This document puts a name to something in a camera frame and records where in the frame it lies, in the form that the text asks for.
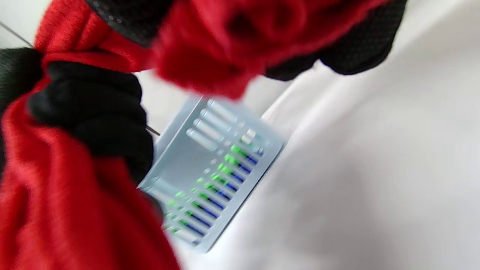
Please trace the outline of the person's right hand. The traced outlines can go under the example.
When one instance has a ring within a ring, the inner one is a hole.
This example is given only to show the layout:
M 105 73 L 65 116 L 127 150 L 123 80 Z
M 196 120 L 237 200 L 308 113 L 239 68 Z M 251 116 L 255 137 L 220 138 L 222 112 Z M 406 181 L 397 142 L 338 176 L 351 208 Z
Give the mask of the person's right hand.
M 149 47 L 158 35 L 158 26 L 173 4 L 172 0 L 87 0 L 91 10 L 113 30 Z M 388 57 L 406 10 L 405 0 L 390 0 L 370 11 L 369 15 L 348 33 L 308 55 L 293 57 L 264 76 L 289 81 L 312 68 L 316 61 L 340 75 L 356 75 L 377 67 Z

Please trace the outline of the person's left hand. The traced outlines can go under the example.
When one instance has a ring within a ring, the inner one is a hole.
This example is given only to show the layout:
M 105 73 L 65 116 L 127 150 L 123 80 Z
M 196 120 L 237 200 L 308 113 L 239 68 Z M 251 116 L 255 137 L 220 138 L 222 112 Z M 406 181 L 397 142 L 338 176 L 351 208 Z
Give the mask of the person's left hand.
M 1 49 L 1 182 L 12 121 L 67 132 L 96 158 L 122 158 L 137 188 L 154 160 L 137 77 L 67 60 L 44 72 L 41 59 L 33 48 Z

